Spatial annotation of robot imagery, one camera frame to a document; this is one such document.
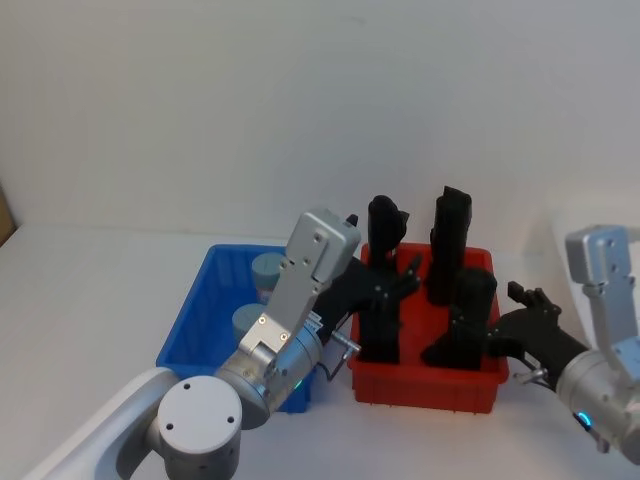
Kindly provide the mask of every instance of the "metal bracket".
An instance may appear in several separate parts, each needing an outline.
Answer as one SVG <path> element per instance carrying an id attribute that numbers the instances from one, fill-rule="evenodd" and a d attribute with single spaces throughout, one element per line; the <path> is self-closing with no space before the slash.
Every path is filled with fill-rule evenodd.
<path id="1" fill-rule="evenodd" d="M 515 373 L 513 375 L 513 378 L 520 385 L 527 385 L 528 383 L 546 381 L 547 375 L 548 375 L 548 372 L 546 368 L 537 368 L 527 373 Z"/>
<path id="2" fill-rule="evenodd" d="M 594 226 L 566 238 L 571 278 L 591 304 L 598 348 L 625 383 L 640 382 L 640 338 L 633 302 L 629 232 Z"/>
<path id="3" fill-rule="evenodd" d="M 309 325 L 314 331 L 317 332 L 322 328 L 322 324 L 317 320 L 317 317 L 314 315 L 314 313 L 313 312 L 311 313 L 312 314 L 309 315 L 309 317 L 307 318 L 307 325 Z M 340 361 L 338 362 L 336 367 L 333 369 L 333 371 L 329 372 L 329 369 L 325 365 L 318 364 L 324 369 L 324 372 L 327 375 L 327 380 L 329 382 L 335 378 L 335 376 L 338 374 L 340 369 L 344 366 L 345 363 L 347 363 L 351 359 L 351 357 L 354 354 L 360 353 L 360 350 L 362 350 L 360 345 L 358 345 L 356 342 L 351 340 L 349 337 L 340 333 L 338 330 L 334 330 L 333 332 L 331 332 L 331 338 L 335 340 L 336 343 L 338 343 L 339 345 L 342 345 L 345 348 L 345 350 L 342 356 L 340 357 Z"/>
<path id="4" fill-rule="evenodd" d="M 302 328 L 318 295 L 345 271 L 359 242 L 359 230 L 327 209 L 300 216 L 269 304 L 239 346 L 261 375 L 271 373 L 278 353 Z"/>

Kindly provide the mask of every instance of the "white table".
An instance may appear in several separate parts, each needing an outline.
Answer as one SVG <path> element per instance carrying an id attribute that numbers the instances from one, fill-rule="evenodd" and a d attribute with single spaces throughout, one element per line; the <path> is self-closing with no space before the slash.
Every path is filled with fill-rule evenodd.
<path id="1" fill-rule="evenodd" d="M 265 240 L 27 225 L 0 249 L 0 479 L 20 478 L 153 366 L 205 252 L 223 242 Z M 504 299 L 507 280 L 557 282 L 539 257 L 494 255 L 494 263 L 504 310 L 514 307 Z M 243 433 L 235 478 L 640 474 L 617 452 L 596 453 L 555 396 L 535 386 L 510 381 L 491 415 L 359 404 L 346 369 L 330 385 L 318 377 L 313 394 L 309 412 L 277 414 Z M 152 455 L 134 478 L 163 475 Z"/>

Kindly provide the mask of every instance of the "cardboard box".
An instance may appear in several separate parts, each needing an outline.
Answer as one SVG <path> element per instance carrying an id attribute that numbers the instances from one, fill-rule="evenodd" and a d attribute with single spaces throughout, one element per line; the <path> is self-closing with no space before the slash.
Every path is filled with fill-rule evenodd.
<path id="1" fill-rule="evenodd" d="M 7 241 L 15 229 L 16 226 L 11 218 L 11 213 L 9 213 L 7 201 L 0 190 L 0 245 Z"/>

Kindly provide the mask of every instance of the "black object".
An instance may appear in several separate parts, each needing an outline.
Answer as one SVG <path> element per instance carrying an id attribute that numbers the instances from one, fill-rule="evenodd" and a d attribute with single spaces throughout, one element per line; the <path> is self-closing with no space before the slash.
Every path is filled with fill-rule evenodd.
<path id="1" fill-rule="evenodd" d="M 354 227 L 358 226 L 358 216 L 355 213 L 352 213 L 347 217 L 347 223 L 353 225 Z"/>
<path id="2" fill-rule="evenodd" d="M 449 305 L 456 276 L 464 265 L 467 232 L 471 223 L 471 196 L 451 187 L 436 202 L 431 229 L 432 261 L 427 275 L 427 298 L 433 305 Z"/>
<path id="3" fill-rule="evenodd" d="M 398 210 L 395 203 L 384 195 L 377 195 L 369 203 L 369 265 L 386 269 L 394 274 L 392 252 L 407 233 L 409 214 Z"/>
<path id="4" fill-rule="evenodd" d="M 398 363 L 398 309 L 400 301 L 420 288 L 417 276 L 422 257 L 416 256 L 406 271 L 395 277 L 369 269 L 352 258 L 347 270 L 322 292 L 313 311 L 321 317 L 317 334 L 323 344 L 353 313 L 360 314 L 362 361 Z"/>
<path id="5" fill-rule="evenodd" d="M 480 370 L 497 284 L 493 274 L 482 268 L 460 272 L 449 311 L 449 330 L 422 352 L 426 364 Z"/>
<path id="6" fill-rule="evenodd" d="M 571 360 L 587 350 L 582 343 L 558 326 L 562 310 L 541 288 L 527 290 L 509 282 L 509 298 L 526 308 L 500 317 L 488 337 L 488 353 L 495 357 L 513 357 L 528 363 L 528 353 L 547 370 L 546 381 L 555 391 L 562 371 Z"/>

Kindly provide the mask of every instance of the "blue plastic bin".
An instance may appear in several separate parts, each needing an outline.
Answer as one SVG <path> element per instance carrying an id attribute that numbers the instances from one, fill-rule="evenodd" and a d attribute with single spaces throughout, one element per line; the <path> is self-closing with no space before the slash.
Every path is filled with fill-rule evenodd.
<path id="1" fill-rule="evenodd" d="M 181 379 L 212 375 L 236 350 L 231 317 L 237 308 L 256 303 L 251 262 L 266 252 L 284 254 L 284 247 L 214 245 L 156 359 L 158 367 L 173 370 Z M 314 371 L 280 407 L 302 413 L 311 400 Z"/>

